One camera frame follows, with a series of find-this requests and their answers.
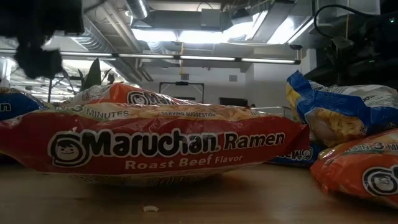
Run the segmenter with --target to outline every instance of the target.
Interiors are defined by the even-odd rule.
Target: maruchan ramen package
[[[308,148],[308,135],[287,118],[220,105],[95,103],[0,122],[0,147],[27,167],[141,186],[259,164]]]
[[[398,208],[398,129],[327,149],[311,167],[323,190]]]
[[[63,105],[82,105],[88,103],[134,103],[138,105],[182,105],[197,104],[193,101],[179,100],[167,95],[143,90],[123,83],[95,85],[78,93]]]
[[[14,88],[0,87],[0,120],[14,118],[33,110],[48,108],[49,104]]]
[[[287,166],[310,167],[318,159],[318,155],[325,146],[317,142],[310,142],[310,147],[305,149],[296,149],[286,155],[279,155],[269,161],[271,164],[280,164]]]
[[[328,88],[297,71],[287,79],[286,94],[295,117],[329,147],[398,124],[398,92],[387,86]]]

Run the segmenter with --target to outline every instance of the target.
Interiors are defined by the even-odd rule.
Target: red ramen package
[[[311,167],[325,191],[398,208],[398,129],[329,148]]]
[[[78,93],[63,105],[88,103],[134,103],[138,105],[182,105],[197,104],[194,101],[179,100],[167,95],[143,90],[123,83],[95,85]]]
[[[260,164],[308,148],[308,135],[287,118],[221,105],[95,103],[0,122],[0,148],[27,167],[141,186]]]

